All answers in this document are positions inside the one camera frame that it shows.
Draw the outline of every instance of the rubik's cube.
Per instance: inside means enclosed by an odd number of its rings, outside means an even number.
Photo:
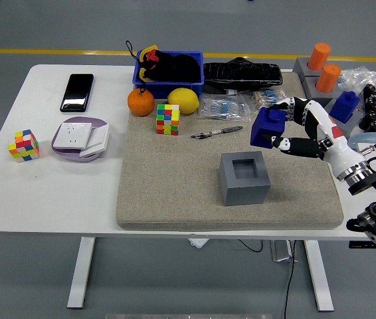
[[[179,105],[157,105],[157,134],[178,135],[179,132]]]
[[[19,163],[39,157],[39,143],[30,130],[15,133],[15,141],[8,145],[8,150]]]

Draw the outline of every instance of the blue block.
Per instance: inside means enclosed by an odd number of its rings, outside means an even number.
[[[281,136],[286,128],[286,113],[282,110],[261,108],[252,126],[250,145],[259,148],[272,148],[272,144],[262,134]]]
[[[361,99],[354,92],[343,92],[335,101],[329,115],[342,123],[346,123],[353,114]]]

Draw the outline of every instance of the beige felt mat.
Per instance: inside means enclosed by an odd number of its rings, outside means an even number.
[[[304,97],[297,74],[283,73],[287,96]],[[204,140],[192,134],[242,125],[240,131]],[[327,164],[250,146],[251,124],[181,117],[179,136],[155,132],[155,112],[130,114],[116,219],[127,230],[228,231],[332,229],[343,221]],[[306,137],[286,123],[284,137]],[[222,153],[262,151],[271,187],[263,204],[223,206]]]

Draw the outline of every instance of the gray hollow cube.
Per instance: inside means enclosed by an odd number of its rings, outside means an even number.
[[[223,153],[219,179],[224,206],[262,204],[270,189],[261,151]]]
[[[315,87],[315,85],[318,83],[318,79],[319,78],[311,76],[305,77],[305,81],[303,81],[302,86],[308,100],[315,100],[325,107],[333,98],[339,98],[343,91],[336,84],[330,93],[320,92]]]
[[[294,66],[293,66],[293,72],[297,73],[299,76],[300,82],[303,83],[305,81],[305,78],[309,76],[314,76],[319,78],[321,76],[322,70],[314,71],[308,67],[310,58],[304,58],[300,57],[297,58]]]

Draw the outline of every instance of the lemon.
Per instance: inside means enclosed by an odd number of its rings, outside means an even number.
[[[167,97],[169,104],[179,105],[182,114],[195,112],[200,106],[196,93],[188,88],[176,88]]]

